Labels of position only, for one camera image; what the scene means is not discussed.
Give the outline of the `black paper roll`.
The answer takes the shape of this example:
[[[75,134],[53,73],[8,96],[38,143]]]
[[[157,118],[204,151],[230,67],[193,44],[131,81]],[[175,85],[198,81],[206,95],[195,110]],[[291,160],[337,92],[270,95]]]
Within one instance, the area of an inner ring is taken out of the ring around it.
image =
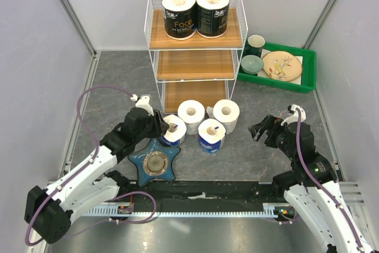
[[[196,0],[162,0],[165,32],[174,40],[187,40],[196,31]]]
[[[205,38],[221,37],[227,30],[230,0],[196,0],[197,32]]]

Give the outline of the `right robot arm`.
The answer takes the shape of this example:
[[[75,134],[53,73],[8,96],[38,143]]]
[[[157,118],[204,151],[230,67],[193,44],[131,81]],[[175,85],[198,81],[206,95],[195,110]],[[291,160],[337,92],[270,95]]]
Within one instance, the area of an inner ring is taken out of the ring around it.
[[[353,220],[336,172],[328,159],[316,151],[308,124],[295,116],[283,120],[267,115],[248,130],[255,141],[266,134],[264,144],[279,149],[290,159],[291,170],[272,179],[272,197],[293,207],[322,252],[375,251]]]

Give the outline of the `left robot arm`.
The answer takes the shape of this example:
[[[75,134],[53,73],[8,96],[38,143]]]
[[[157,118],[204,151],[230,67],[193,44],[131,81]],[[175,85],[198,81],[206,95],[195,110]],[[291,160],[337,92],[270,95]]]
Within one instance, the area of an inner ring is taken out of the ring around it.
[[[159,110],[133,107],[123,122],[95,142],[95,149],[73,170],[46,188],[35,186],[28,192],[25,243],[37,245],[30,241],[30,233],[35,231],[42,241],[53,244],[91,208],[107,200],[128,199],[130,187],[125,176],[111,171],[97,184],[95,179],[131,157],[142,140],[158,140],[168,129]]]

